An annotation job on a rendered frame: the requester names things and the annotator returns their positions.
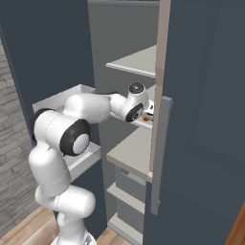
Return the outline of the white door bin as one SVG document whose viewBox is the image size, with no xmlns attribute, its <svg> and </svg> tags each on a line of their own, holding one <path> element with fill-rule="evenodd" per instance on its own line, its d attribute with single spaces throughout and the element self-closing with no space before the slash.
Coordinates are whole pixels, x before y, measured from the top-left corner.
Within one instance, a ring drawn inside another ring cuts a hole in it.
<svg viewBox="0 0 245 245">
<path fill-rule="evenodd" d="M 94 93 L 95 89 L 86 85 L 79 84 L 45 100 L 40 100 L 33 104 L 33 111 L 41 108 L 52 108 L 61 112 L 65 101 L 74 94 Z M 64 160 L 70 170 L 72 180 L 75 181 L 79 176 L 95 164 L 100 159 L 100 146 L 91 142 L 86 150 L 77 157 L 65 156 Z"/>
</svg>

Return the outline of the dark fridge door with bin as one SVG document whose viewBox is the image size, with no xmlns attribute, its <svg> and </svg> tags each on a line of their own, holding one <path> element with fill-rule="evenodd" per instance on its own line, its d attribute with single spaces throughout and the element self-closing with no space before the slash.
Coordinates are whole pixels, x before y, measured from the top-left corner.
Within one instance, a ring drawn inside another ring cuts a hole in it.
<svg viewBox="0 0 245 245">
<path fill-rule="evenodd" d="M 95 85 L 87 0 L 0 0 L 0 37 L 27 126 L 35 102 Z"/>
</svg>

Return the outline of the grey fridge drawer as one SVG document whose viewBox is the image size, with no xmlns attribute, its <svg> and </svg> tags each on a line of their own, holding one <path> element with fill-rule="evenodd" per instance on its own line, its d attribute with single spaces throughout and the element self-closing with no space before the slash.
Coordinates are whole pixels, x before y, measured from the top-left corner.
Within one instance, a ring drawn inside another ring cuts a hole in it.
<svg viewBox="0 0 245 245">
<path fill-rule="evenodd" d="M 116 187 L 129 196 L 129 200 L 118 200 L 118 217 L 141 233 L 145 220 L 146 183 L 140 177 L 115 167 Z"/>
</svg>

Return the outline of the dark grey fridge body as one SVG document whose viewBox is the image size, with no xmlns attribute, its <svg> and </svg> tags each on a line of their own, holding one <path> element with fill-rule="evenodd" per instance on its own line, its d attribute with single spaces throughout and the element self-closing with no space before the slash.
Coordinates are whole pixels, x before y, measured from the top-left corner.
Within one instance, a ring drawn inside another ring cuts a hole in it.
<svg viewBox="0 0 245 245">
<path fill-rule="evenodd" d="M 157 3 L 129 1 L 89 1 L 89 17 L 95 69 L 96 89 L 100 93 L 117 91 L 128 94 L 128 86 L 140 82 L 151 100 L 155 96 L 155 78 L 107 68 L 106 63 L 156 46 L 158 25 Z M 116 184 L 115 165 L 106 154 L 139 127 L 111 116 L 99 125 L 107 223 L 118 213 L 117 197 L 107 189 Z"/>
</svg>

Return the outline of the brown wooden cabinet panel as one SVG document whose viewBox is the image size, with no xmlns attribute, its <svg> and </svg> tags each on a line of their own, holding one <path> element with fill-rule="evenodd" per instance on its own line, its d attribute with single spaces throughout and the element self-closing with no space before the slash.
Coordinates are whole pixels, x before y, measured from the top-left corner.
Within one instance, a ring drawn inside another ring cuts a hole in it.
<svg viewBox="0 0 245 245">
<path fill-rule="evenodd" d="M 225 245 L 245 245 L 245 201 Z"/>
</svg>

